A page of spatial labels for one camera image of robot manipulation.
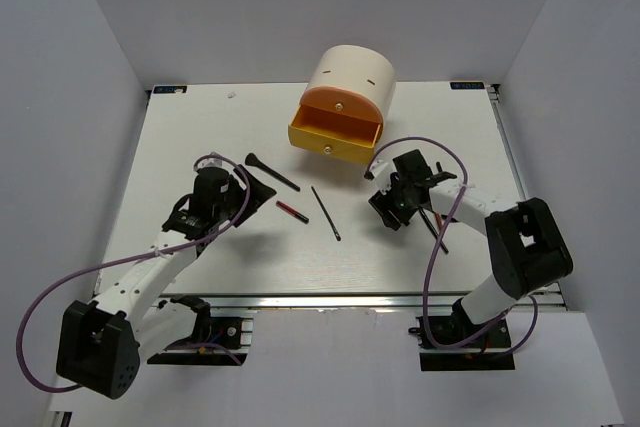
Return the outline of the yellow organizer drawer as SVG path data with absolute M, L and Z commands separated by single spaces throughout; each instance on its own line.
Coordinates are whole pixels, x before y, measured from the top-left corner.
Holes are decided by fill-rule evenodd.
M 368 164 L 383 132 L 383 124 L 300 106 L 288 126 L 292 146 L 351 163 Z

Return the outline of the orange organizer drawer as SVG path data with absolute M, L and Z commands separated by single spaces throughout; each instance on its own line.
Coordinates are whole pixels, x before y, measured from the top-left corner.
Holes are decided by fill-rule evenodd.
M 384 119 L 382 111 L 369 98 L 331 86 L 307 89 L 302 94 L 299 105 L 379 124 Z

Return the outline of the cream cylindrical makeup organizer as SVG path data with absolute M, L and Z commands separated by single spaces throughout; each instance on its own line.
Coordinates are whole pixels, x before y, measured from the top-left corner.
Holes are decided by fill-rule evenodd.
M 395 92 L 396 72 L 389 60 L 376 51 L 338 45 L 322 55 L 305 91 L 320 86 L 350 90 L 369 98 L 382 111 L 383 124 Z

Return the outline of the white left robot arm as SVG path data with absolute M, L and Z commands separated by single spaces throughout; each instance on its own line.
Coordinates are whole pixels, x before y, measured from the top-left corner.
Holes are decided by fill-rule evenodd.
M 213 335 L 211 306 L 178 294 L 159 296 L 194 263 L 223 227 L 238 227 L 276 194 L 237 166 L 202 167 L 192 192 L 181 197 L 162 224 L 150 258 L 138 260 L 90 302 L 64 312 L 56 372 L 110 399 L 131 387 L 142 363 L 168 347 L 198 348 Z

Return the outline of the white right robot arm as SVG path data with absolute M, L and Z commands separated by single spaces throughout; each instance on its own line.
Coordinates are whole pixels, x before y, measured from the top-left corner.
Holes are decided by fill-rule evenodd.
M 369 204 L 387 228 L 397 231 L 429 211 L 485 236 L 491 274 L 452 308 L 452 335 L 463 345 L 477 344 L 488 324 L 520 299 L 573 272 L 569 249 L 540 198 L 499 199 L 453 173 L 433 171 L 417 149 L 372 162 L 365 178 L 378 186 Z

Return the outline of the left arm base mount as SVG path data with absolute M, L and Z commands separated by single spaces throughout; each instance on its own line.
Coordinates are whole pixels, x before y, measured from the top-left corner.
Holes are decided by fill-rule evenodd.
M 162 300 L 158 307 L 181 305 L 195 314 L 195 323 L 189 336 L 175 341 L 168 350 L 147 360 L 149 365 L 172 366 L 242 366 L 248 342 L 242 337 L 248 318 L 214 315 L 211 305 L 196 296 L 178 295 Z

